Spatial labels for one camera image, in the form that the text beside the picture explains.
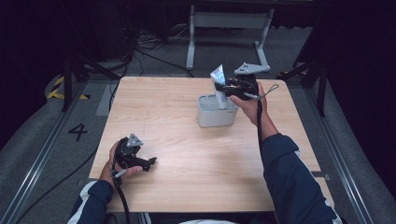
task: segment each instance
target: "white box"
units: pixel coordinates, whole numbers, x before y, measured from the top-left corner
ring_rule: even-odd
[[[198,124],[201,127],[232,125],[238,106],[228,100],[229,107],[220,109],[215,95],[198,97]]]

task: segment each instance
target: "sleeve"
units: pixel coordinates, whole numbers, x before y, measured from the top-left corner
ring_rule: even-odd
[[[107,204],[113,197],[113,188],[105,180],[92,181],[82,189],[72,210],[68,224],[100,223],[106,218]]]
[[[289,137],[280,133],[262,143],[264,178],[279,223],[342,223],[297,156],[298,150]]]

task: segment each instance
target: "metal rail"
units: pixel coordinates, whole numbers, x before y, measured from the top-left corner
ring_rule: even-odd
[[[74,100],[72,101],[69,108],[65,112],[61,113],[60,117],[56,120],[55,125],[49,134],[49,137],[44,143],[44,146],[41,148],[40,153],[37,155],[35,162],[33,163],[26,177],[24,178],[18,192],[14,196],[14,199],[12,200],[11,204],[8,206],[7,211],[4,213],[2,219],[0,220],[0,223],[11,224],[17,220],[18,214],[21,212],[24,204],[27,201],[27,198],[29,197],[35,186],[35,183],[40,177],[44,166],[50,158],[50,154],[54,149],[55,143],[58,140],[62,127],[72,113],[73,108],[78,101],[77,98],[82,94],[85,86],[86,83],[76,84],[76,88],[73,93]]]
[[[341,180],[346,189],[346,193],[349,197],[350,202],[352,203],[353,208],[355,209],[359,222],[374,223],[369,211],[367,210],[366,205],[364,204],[363,198],[359,193],[355,180],[353,179],[351,173],[349,172],[349,169],[347,168],[347,164],[344,161],[340,148],[336,144],[329,124],[327,123],[326,119],[323,118],[318,112],[318,109],[316,107],[317,100],[315,98],[314,92],[312,91],[312,89],[304,89],[304,93],[309,101],[311,108],[315,111],[315,115],[318,123],[320,124],[320,128],[324,132],[335,168],[337,169],[337,172],[341,177]]]

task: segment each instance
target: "wooden table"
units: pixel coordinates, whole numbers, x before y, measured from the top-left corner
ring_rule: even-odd
[[[278,130],[290,136],[311,171],[320,171],[303,124],[281,80],[259,80],[268,113]],[[238,110],[231,126],[201,128],[197,99],[211,94],[209,78],[124,77],[108,116],[92,165],[98,178],[108,151],[122,137],[136,134],[145,145],[137,156],[158,157],[149,172],[124,181],[122,190],[132,212],[254,212],[274,211],[263,179],[257,129]],[[323,178],[317,178],[331,202]],[[109,212],[123,211],[117,193]]]

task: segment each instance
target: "metal bracket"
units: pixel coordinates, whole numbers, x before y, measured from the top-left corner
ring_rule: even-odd
[[[139,138],[137,138],[136,135],[131,133],[131,136],[129,137],[128,143],[126,144],[127,147],[141,147],[143,146],[143,142],[140,141]]]
[[[262,66],[251,63],[243,63],[239,68],[237,68],[234,73],[236,75],[250,75],[260,72],[268,72],[270,70],[269,66]]]

